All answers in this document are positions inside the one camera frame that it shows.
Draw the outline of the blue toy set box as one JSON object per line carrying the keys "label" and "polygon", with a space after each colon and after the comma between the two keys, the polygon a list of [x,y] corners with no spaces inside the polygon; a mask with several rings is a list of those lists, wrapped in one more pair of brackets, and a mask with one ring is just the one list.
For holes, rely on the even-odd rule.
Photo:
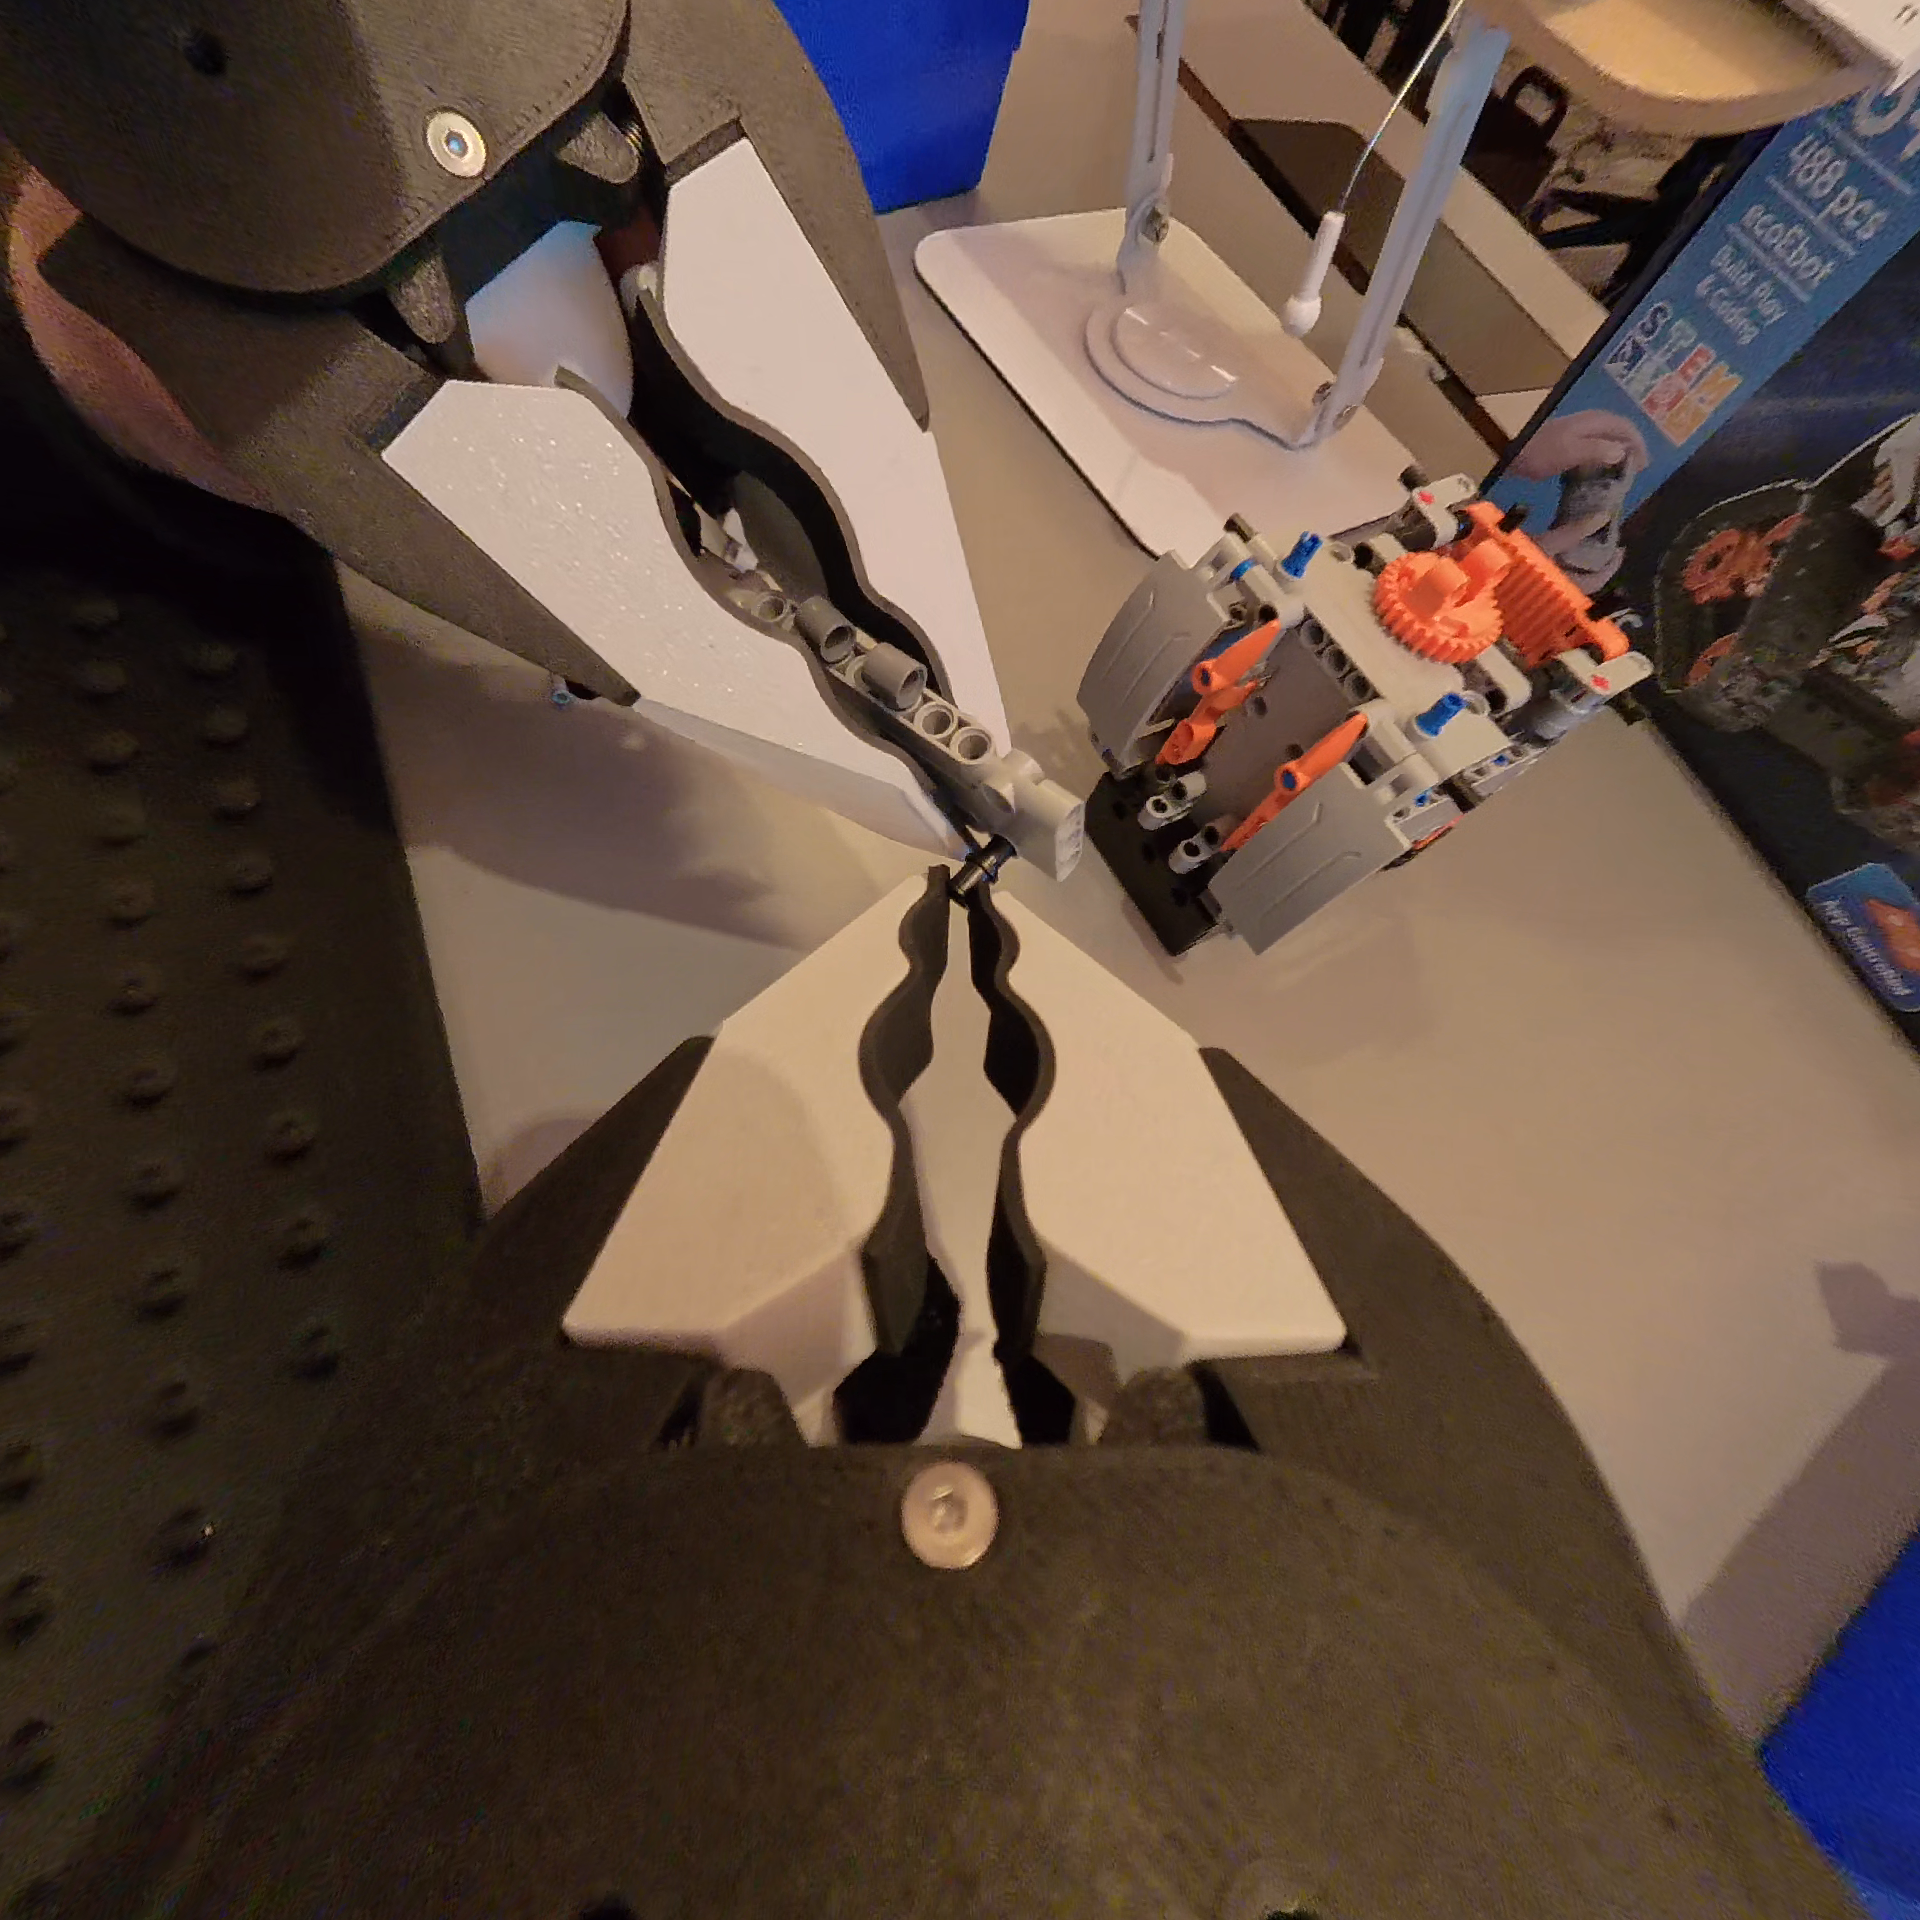
{"label": "blue toy set box", "polygon": [[1919,1041],[1919,80],[1749,136],[1488,496]]}

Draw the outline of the white stand with base plate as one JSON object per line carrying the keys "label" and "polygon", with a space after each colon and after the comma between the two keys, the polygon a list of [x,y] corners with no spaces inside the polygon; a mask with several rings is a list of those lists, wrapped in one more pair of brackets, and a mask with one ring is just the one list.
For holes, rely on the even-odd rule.
{"label": "white stand with base plate", "polygon": [[1511,43],[1619,123],[1695,135],[1900,87],[1787,5],[1442,5],[1367,141],[1436,66],[1424,155],[1329,368],[1307,334],[1357,178],[1323,209],[1288,298],[1261,298],[1173,217],[1189,7],[1127,8],[1136,91],[1121,202],[937,231],[917,270],[1140,547],[1181,559],[1233,513],[1268,535],[1340,535],[1403,501],[1409,450],[1364,402]]}

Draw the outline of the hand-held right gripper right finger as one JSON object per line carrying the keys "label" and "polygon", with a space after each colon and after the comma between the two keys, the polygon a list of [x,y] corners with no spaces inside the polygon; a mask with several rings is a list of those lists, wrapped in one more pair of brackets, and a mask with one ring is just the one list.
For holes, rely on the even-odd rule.
{"label": "hand-held right gripper right finger", "polygon": [[1021,1443],[1145,1373],[1321,1358],[1348,1328],[1199,1041],[1020,901],[968,902],[1009,1111],[988,1246]]}

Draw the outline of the black studded foam pad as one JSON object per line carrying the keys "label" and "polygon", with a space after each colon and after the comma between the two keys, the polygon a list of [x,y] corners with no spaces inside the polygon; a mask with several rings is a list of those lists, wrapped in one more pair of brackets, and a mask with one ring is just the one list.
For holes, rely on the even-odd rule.
{"label": "black studded foam pad", "polygon": [[55,1915],[475,1221],[325,565],[5,515],[2,1891]]}

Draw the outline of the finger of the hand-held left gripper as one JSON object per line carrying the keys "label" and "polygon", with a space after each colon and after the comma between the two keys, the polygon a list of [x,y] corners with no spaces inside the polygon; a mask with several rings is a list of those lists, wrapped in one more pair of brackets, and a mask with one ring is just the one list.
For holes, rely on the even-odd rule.
{"label": "finger of the hand-held left gripper", "polygon": [[826,486],[672,339],[657,265],[628,315],[591,225],[553,225],[469,306],[481,379],[445,383],[387,466],[631,682],[643,717],[903,845],[960,855],[915,768],[858,735],[801,647],[737,611],[700,557],[688,510],[737,512],[760,565],[919,645],[949,693],[917,624],[880,610],[845,559],[819,562],[809,536],[844,535]]}
{"label": "finger of the hand-held left gripper", "polygon": [[917,624],[960,711],[1012,735],[943,457],[781,186],[741,136],[665,195],[664,319],[721,399],[816,472],[844,535],[820,565]]}

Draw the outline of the dark wooden table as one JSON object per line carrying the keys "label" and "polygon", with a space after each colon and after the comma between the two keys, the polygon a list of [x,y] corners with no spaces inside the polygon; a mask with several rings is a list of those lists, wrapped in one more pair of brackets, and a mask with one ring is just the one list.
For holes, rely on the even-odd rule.
{"label": "dark wooden table", "polygon": [[[1296,225],[1312,232],[1357,178],[1329,274],[1364,298],[1407,175],[1424,155],[1419,117],[1399,111],[1370,149],[1367,123],[1315,106],[1298,87],[1220,91],[1229,82],[1217,45],[1207,58],[1189,55],[1181,64],[1186,98]],[[1594,317],[1580,302],[1560,303],[1565,281],[1557,270],[1547,270],[1537,295],[1528,272],[1545,258],[1530,234],[1474,175],[1458,175],[1456,184],[1461,193],[1431,232],[1392,345],[1429,375],[1474,437],[1503,453],[1569,373],[1578,357],[1569,337],[1581,343]]]}

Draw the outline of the black chair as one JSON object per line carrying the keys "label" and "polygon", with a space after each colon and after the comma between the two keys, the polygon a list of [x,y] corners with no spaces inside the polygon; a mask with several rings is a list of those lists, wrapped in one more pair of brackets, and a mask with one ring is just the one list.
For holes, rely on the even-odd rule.
{"label": "black chair", "polygon": [[1626,297],[1767,135],[1623,127],[1540,66],[1524,66],[1500,98],[1538,129],[1547,152],[1522,227],[1605,306]]}

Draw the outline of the grey orange toy brick model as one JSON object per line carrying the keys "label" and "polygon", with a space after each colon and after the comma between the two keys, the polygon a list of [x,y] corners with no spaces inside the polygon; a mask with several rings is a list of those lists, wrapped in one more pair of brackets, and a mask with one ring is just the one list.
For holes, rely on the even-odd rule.
{"label": "grey orange toy brick model", "polygon": [[1085,664],[1089,840],[1164,952],[1265,952],[1650,671],[1466,475],[1290,545],[1233,515],[1155,559]]}

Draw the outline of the light grey holed brick beam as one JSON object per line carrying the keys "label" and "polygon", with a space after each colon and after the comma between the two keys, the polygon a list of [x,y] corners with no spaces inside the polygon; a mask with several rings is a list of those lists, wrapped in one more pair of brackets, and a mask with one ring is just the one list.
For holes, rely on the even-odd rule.
{"label": "light grey holed brick beam", "polygon": [[829,707],[871,744],[909,763],[971,847],[1005,835],[1041,873],[1068,877],[1085,845],[1085,806],[1041,763],[995,733],[905,647],[863,630],[820,594],[801,594],[756,562],[737,512],[691,507],[700,557],[731,608],[801,647]]}

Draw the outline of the person's left hand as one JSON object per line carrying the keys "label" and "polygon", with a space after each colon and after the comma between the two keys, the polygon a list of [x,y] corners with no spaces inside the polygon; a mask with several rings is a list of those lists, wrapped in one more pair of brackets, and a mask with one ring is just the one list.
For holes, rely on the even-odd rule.
{"label": "person's left hand", "polygon": [[8,287],[67,408],[123,462],[275,515],[272,503],[218,455],[155,373],[48,281],[48,254],[83,214],[8,139],[2,201]]}

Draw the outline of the instruction booklet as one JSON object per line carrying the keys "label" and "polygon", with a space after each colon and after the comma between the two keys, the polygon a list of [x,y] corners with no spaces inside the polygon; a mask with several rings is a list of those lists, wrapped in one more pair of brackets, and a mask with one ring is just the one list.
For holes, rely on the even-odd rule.
{"label": "instruction booklet", "polygon": [[1879,72],[1906,82],[1919,70],[1919,2],[1789,2],[1828,45]]}

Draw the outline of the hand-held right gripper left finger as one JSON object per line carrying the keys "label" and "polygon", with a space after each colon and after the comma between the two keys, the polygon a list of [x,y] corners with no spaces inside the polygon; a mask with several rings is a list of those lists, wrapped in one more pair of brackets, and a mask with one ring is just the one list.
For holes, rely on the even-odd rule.
{"label": "hand-held right gripper left finger", "polygon": [[816,1437],[922,1439],[957,1303],[905,1094],[952,909],[946,870],[908,880],[721,1022],[563,1315],[573,1344],[764,1373]]}

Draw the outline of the blue plastic bin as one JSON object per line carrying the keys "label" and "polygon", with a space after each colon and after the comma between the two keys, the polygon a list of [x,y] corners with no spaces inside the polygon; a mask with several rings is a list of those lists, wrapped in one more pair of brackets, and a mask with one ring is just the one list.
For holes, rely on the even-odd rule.
{"label": "blue plastic bin", "polygon": [[1919,1915],[1919,1539],[1843,1626],[1762,1765],[1869,1915]]}
{"label": "blue plastic bin", "polygon": [[1027,2],[781,2],[877,213],[979,184]]}

